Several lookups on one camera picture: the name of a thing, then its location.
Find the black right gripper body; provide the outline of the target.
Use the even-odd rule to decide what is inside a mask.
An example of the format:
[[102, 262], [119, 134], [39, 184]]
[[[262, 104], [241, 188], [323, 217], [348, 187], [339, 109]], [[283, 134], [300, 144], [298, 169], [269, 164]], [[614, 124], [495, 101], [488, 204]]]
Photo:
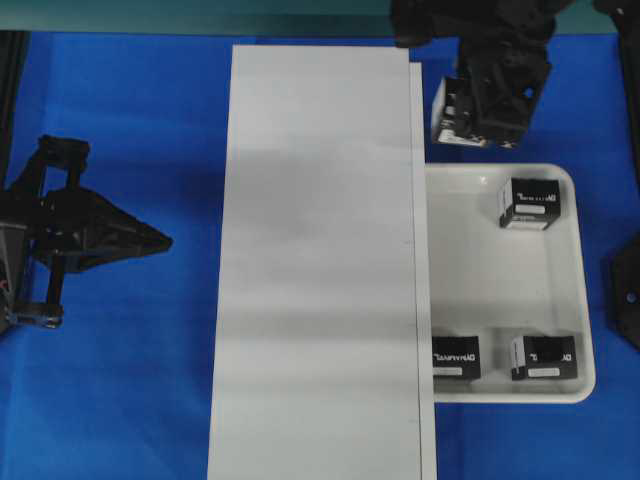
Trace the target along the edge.
[[456, 136], [514, 148], [528, 131], [551, 71], [544, 46], [516, 42], [459, 44]]

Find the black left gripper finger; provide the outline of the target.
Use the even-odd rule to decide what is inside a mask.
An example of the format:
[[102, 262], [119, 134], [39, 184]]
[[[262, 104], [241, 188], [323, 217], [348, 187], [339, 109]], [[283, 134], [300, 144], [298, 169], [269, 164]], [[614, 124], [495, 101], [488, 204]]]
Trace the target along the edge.
[[80, 265], [104, 265], [167, 252], [168, 235], [138, 220], [102, 195], [82, 189], [87, 202], [81, 230]]

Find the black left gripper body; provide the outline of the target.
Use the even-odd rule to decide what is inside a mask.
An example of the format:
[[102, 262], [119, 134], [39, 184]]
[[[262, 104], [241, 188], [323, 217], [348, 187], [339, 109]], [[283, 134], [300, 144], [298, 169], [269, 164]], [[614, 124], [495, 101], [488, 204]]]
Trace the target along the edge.
[[[18, 178], [1, 190], [1, 327], [36, 326], [56, 329], [62, 324], [61, 304], [68, 245], [55, 201], [44, 192], [47, 170], [66, 173], [63, 191], [80, 186], [87, 167], [89, 143], [43, 135]], [[30, 302], [26, 280], [32, 259], [50, 271], [46, 300]]]

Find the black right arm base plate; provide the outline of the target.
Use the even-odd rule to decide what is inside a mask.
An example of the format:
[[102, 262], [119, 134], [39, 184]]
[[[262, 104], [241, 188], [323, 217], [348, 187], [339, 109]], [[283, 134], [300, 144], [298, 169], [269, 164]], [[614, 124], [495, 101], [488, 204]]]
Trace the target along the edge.
[[608, 326], [639, 351], [639, 242], [608, 255], [603, 273]]

